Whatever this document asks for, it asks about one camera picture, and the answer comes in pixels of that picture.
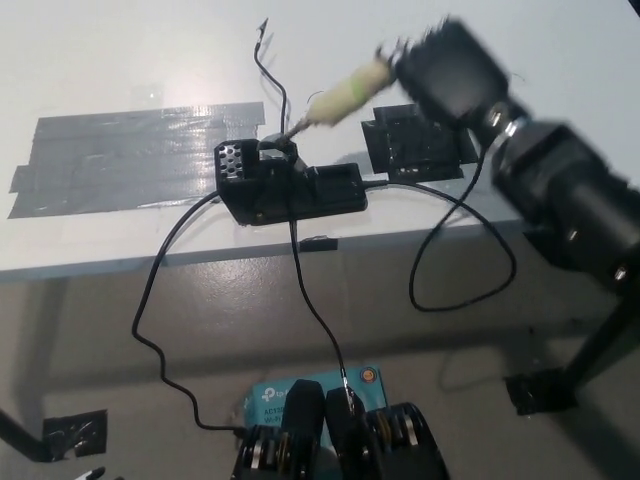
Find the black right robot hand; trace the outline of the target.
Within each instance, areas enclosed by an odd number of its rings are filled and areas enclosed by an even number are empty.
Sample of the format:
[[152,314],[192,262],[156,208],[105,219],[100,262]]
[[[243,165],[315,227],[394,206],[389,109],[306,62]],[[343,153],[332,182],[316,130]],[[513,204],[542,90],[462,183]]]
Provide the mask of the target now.
[[447,17],[419,39],[399,39],[379,54],[433,120],[483,131],[528,114],[510,96],[506,73],[459,18]]

